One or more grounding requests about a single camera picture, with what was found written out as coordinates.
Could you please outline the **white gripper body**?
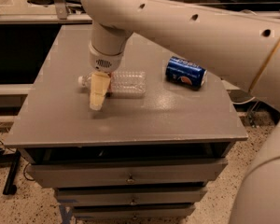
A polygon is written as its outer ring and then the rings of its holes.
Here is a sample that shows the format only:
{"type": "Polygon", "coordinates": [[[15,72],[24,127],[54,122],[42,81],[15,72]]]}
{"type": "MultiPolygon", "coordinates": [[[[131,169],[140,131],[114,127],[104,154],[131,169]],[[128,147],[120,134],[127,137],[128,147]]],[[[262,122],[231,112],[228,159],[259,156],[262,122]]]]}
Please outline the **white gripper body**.
{"type": "Polygon", "coordinates": [[[90,65],[97,71],[111,73],[116,71],[121,63],[123,53],[118,55],[105,55],[99,52],[92,43],[89,44],[90,65]]]}

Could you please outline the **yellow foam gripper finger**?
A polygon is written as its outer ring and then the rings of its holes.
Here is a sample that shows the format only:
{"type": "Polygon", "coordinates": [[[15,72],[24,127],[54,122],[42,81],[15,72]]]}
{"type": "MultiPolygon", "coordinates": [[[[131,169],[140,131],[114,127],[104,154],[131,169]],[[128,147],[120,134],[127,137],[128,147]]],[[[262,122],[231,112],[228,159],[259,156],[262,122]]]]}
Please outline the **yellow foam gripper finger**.
{"type": "Polygon", "coordinates": [[[110,85],[108,73],[95,71],[91,74],[90,108],[98,111],[102,108],[110,85]]]}

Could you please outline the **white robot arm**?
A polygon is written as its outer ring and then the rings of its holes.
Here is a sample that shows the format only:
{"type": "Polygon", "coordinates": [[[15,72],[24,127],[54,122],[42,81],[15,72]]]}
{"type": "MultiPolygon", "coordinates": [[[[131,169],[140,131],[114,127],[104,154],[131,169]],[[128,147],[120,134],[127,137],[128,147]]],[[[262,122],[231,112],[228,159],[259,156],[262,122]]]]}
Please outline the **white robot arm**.
{"type": "MultiPolygon", "coordinates": [[[[81,0],[109,31],[135,32],[280,112],[280,19],[168,0],[81,0]]],[[[280,120],[247,170],[230,224],[280,224],[280,120]]]]}

